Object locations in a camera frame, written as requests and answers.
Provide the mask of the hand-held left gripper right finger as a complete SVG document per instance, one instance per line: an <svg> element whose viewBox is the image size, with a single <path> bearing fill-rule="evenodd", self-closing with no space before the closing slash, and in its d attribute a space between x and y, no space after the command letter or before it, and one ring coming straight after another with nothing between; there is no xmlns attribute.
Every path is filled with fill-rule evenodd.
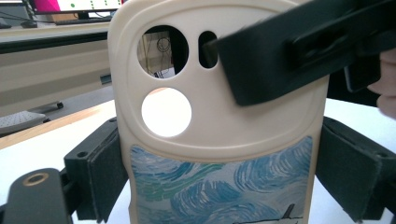
<svg viewBox="0 0 396 224"><path fill-rule="evenodd" d="M335 119L323 120L316 176L353 221L396 217L396 153Z"/></svg>

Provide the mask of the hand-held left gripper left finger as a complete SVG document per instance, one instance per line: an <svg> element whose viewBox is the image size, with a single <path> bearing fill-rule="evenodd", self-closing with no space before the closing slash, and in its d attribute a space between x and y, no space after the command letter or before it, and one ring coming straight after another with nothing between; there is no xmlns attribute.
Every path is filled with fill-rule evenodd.
<svg viewBox="0 0 396 224"><path fill-rule="evenodd" d="M78 186L79 220L107 222L128 175L122 165L116 118L104 122L64 157L69 180Z"/></svg>

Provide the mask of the cream phone case blue painting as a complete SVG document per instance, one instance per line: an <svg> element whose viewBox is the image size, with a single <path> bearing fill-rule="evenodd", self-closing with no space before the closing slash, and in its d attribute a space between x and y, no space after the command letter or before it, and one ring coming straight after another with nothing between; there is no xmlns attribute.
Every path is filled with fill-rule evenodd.
<svg viewBox="0 0 396 224"><path fill-rule="evenodd" d="M328 81L239 106L199 37L231 34L291 9L290 0L128 0L108 51L131 224L308 224ZM168 25L186 38L173 77L138 60L142 35Z"/></svg>

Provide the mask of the black curtain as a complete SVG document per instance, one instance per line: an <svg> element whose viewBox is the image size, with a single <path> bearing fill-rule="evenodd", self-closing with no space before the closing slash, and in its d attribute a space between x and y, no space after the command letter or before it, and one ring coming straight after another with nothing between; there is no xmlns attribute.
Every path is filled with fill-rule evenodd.
<svg viewBox="0 0 396 224"><path fill-rule="evenodd" d="M376 106L379 95L367 89L350 92L343 76L330 75L327 97L353 104Z"/></svg>

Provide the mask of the light wooden desk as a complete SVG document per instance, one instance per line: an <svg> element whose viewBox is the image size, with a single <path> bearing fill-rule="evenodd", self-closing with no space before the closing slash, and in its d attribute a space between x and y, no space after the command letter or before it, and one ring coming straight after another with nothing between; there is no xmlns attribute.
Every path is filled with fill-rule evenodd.
<svg viewBox="0 0 396 224"><path fill-rule="evenodd" d="M0 43L107 32L109 24L0 30ZM111 84L107 40L0 54L0 117Z"/></svg>

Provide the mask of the monitor with white pink screen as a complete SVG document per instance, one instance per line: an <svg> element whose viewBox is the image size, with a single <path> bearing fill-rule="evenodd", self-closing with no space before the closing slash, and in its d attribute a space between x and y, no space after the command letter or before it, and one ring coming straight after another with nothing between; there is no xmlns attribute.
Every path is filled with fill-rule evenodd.
<svg viewBox="0 0 396 224"><path fill-rule="evenodd" d="M112 12L125 0L29 0L35 14L73 14L88 19L90 13Z"/></svg>

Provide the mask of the black horizontal rail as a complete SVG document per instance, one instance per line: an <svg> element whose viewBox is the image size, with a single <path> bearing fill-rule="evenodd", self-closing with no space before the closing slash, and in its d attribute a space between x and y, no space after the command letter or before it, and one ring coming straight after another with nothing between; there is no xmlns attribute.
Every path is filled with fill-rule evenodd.
<svg viewBox="0 0 396 224"><path fill-rule="evenodd" d="M14 53L35 49L48 49L67 45L107 40L107 32L83 35L65 35L30 40L18 40L0 43L0 54Z"/></svg>

